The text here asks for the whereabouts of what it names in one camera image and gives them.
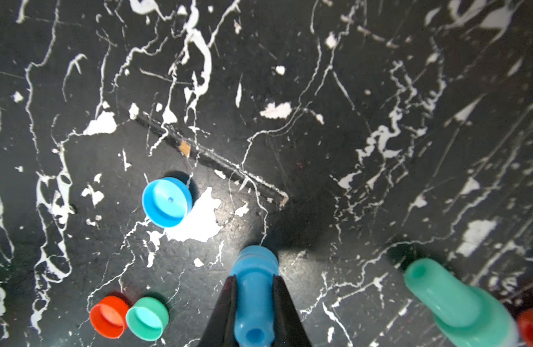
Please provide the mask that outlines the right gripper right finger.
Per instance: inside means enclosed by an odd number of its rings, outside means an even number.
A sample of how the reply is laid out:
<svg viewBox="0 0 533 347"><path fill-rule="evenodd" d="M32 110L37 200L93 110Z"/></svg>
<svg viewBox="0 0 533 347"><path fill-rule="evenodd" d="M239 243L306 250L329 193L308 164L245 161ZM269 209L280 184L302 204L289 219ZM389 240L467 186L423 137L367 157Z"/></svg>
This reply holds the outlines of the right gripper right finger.
<svg viewBox="0 0 533 347"><path fill-rule="evenodd" d="M274 331L273 346L312 347L301 318L281 276L273 276Z"/></svg>

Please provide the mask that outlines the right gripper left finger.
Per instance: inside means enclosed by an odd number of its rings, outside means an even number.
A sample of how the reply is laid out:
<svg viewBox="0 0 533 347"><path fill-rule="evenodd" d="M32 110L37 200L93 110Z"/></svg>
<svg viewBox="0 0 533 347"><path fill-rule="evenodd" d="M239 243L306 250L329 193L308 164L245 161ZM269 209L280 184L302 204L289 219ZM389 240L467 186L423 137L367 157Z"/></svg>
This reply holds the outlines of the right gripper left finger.
<svg viewBox="0 0 533 347"><path fill-rule="evenodd" d="M199 341L199 347L236 347L238 345L234 333L237 301L237 278L236 276L230 276L226 278L209 322Z"/></svg>

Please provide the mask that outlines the blue stamp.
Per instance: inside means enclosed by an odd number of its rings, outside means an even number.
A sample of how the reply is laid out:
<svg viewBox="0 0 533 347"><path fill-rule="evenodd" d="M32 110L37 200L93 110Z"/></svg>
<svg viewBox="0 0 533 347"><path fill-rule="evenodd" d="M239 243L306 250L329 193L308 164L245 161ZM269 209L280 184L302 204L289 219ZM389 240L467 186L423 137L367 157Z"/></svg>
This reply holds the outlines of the blue stamp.
<svg viewBox="0 0 533 347"><path fill-rule="evenodd" d="M262 246L246 247L230 274L238 287L236 341L239 346L271 346L275 340L273 279L280 274L275 254Z"/></svg>

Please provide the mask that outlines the red stamp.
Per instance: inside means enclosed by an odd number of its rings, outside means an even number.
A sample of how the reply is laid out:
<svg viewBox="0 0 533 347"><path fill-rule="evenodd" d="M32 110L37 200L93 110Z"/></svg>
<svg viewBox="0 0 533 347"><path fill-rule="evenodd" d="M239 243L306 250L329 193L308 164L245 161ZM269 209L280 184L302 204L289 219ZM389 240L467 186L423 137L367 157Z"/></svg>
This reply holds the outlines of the red stamp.
<svg viewBox="0 0 533 347"><path fill-rule="evenodd" d="M533 347L533 309L522 312L517 318L520 336L528 347Z"/></svg>

